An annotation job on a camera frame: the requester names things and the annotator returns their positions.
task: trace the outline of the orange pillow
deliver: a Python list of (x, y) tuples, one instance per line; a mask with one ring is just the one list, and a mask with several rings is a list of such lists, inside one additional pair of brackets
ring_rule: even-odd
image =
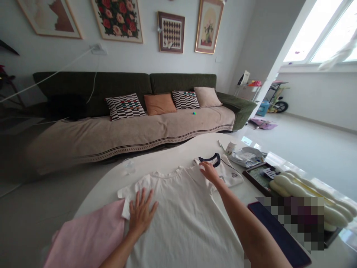
[(177, 112), (171, 94), (145, 95), (145, 104), (148, 115), (168, 114)]

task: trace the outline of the hand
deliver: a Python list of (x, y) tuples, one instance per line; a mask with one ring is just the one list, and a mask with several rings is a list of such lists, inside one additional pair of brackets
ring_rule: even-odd
[(209, 180), (211, 183), (216, 185), (220, 181), (222, 181), (215, 168), (211, 163), (208, 163), (206, 161), (199, 163), (200, 166), (204, 167), (205, 169), (200, 169), (201, 173), (206, 177), (207, 180)]
[(151, 220), (154, 217), (155, 211), (159, 205), (156, 201), (153, 205), (151, 211), (149, 212), (149, 205), (152, 199), (154, 191), (151, 189), (149, 197), (145, 202), (146, 189), (142, 189), (141, 200), (140, 191), (136, 193), (135, 204), (133, 201), (130, 201), (130, 221), (129, 221), (129, 232), (137, 233), (142, 235), (148, 228), (151, 223)]

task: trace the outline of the window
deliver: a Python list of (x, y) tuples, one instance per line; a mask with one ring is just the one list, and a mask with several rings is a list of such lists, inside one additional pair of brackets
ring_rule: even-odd
[[(345, 46), (356, 29), (357, 0), (317, 0), (284, 63), (322, 63)], [(346, 61), (357, 61), (357, 48)]]

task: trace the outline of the black and white patterned pillow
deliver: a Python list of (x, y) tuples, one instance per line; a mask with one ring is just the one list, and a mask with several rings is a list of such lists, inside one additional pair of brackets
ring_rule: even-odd
[(193, 91), (172, 91), (176, 109), (200, 109), (196, 93)]
[(115, 98), (106, 98), (112, 121), (146, 115), (136, 93)]

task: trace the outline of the wall outlet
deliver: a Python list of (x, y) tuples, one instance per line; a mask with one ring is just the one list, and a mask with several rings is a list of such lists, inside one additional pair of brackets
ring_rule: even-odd
[(105, 47), (103, 47), (101, 43), (91, 45), (89, 47), (94, 48), (92, 50), (92, 54), (94, 55), (108, 55), (108, 50)]

